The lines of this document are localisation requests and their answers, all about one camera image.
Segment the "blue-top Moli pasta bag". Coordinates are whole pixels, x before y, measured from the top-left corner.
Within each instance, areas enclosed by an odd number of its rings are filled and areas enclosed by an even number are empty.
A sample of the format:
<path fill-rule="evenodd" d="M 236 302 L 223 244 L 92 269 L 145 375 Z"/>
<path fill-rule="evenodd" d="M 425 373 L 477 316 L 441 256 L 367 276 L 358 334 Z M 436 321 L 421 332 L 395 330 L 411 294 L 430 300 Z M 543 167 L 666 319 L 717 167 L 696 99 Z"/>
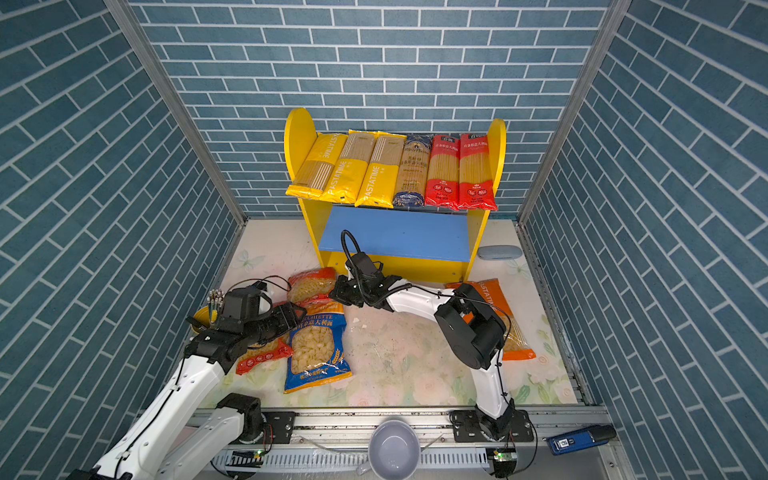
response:
<path fill-rule="evenodd" d="M 432 137 L 430 135 L 408 135 L 400 160 L 394 207 L 422 207 L 429 168 Z"/>

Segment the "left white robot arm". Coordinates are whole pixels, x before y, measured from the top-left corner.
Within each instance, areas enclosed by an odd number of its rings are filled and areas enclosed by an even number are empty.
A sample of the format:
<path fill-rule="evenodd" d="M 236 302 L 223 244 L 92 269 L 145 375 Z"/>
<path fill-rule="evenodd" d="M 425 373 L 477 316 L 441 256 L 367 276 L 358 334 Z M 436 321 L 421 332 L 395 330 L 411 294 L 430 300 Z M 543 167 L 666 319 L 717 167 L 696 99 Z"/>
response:
<path fill-rule="evenodd" d="M 272 285 L 257 279 L 243 288 L 211 291 L 204 314 L 187 319 L 197 333 L 161 393 L 94 466 L 75 469 L 70 478 L 193 479 L 233 442 L 270 448 L 274 428 L 253 396 L 228 394 L 202 426 L 185 429 L 250 347 L 280 339 L 305 318 L 306 308 L 274 301 Z"/>

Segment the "yellow spaghetti bag long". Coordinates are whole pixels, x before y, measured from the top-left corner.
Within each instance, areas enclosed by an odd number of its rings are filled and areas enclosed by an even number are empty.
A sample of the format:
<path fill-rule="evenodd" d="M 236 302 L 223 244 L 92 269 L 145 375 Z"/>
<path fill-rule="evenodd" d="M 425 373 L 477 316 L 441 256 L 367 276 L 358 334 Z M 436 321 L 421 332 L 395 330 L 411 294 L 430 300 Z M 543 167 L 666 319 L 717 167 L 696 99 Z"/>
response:
<path fill-rule="evenodd" d="M 335 204 L 354 204 L 372 157 L 376 134 L 350 131 L 345 146 L 320 199 Z"/>

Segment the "red spaghetti bag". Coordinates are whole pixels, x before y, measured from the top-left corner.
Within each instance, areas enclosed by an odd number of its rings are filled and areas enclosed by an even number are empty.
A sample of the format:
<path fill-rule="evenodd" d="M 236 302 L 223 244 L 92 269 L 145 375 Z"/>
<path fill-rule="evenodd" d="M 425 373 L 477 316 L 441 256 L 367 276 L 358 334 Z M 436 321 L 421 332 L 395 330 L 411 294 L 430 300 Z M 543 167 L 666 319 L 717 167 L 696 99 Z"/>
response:
<path fill-rule="evenodd" d="M 489 153 L 486 136 L 467 133 L 460 137 L 458 206 L 462 210 L 497 210 Z"/>
<path fill-rule="evenodd" d="M 448 135 L 433 138 L 427 174 L 425 203 L 458 210 L 459 139 Z"/>

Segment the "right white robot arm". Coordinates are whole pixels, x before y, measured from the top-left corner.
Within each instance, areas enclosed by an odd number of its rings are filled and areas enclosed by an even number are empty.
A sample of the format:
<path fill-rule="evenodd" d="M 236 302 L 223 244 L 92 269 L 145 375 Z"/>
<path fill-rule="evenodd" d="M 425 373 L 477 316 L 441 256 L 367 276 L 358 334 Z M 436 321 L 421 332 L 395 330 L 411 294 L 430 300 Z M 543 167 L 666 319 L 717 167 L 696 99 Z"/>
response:
<path fill-rule="evenodd" d="M 492 441 L 507 439 L 516 409 L 501 375 L 509 320 L 469 283 L 431 289 L 399 276 L 363 252 L 347 257 L 346 276 L 337 278 L 330 297 L 345 305 L 413 314 L 439 326 L 453 354 L 472 371 L 479 428 Z"/>

